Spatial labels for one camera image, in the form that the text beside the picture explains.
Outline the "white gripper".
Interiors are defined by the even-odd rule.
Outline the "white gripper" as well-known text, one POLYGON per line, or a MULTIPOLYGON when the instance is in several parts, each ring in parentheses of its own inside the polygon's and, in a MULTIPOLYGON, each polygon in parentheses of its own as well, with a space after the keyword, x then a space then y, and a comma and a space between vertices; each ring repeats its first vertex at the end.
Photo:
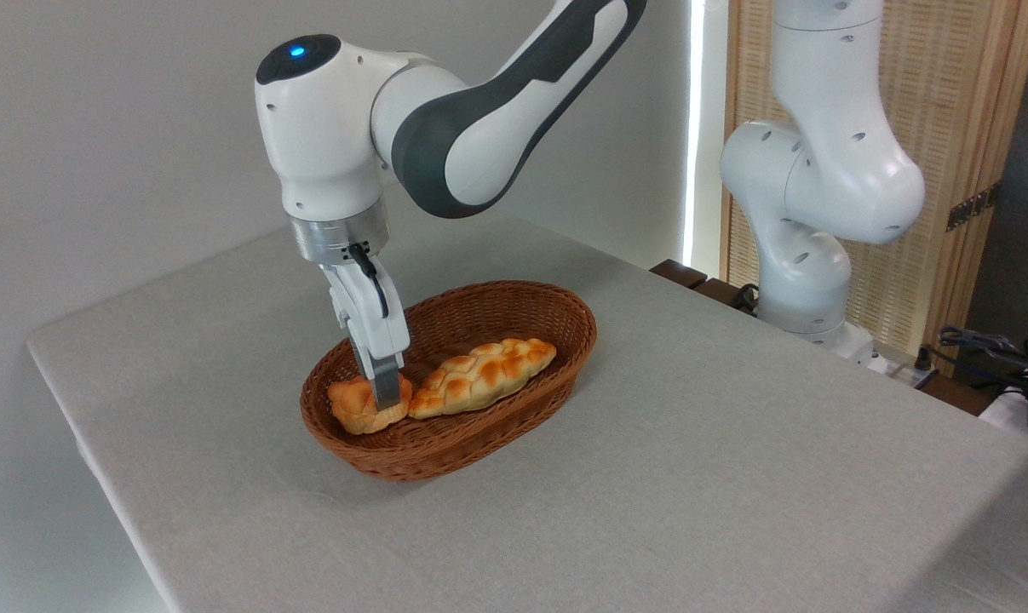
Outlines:
POLYGON ((410 345, 407 319, 393 280, 380 260, 370 263, 375 278, 367 276, 357 261, 322 264, 330 283, 330 296, 340 326, 350 334, 359 352, 361 372, 372 387, 378 411, 402 401, 399 368, 402 352, 410 345))

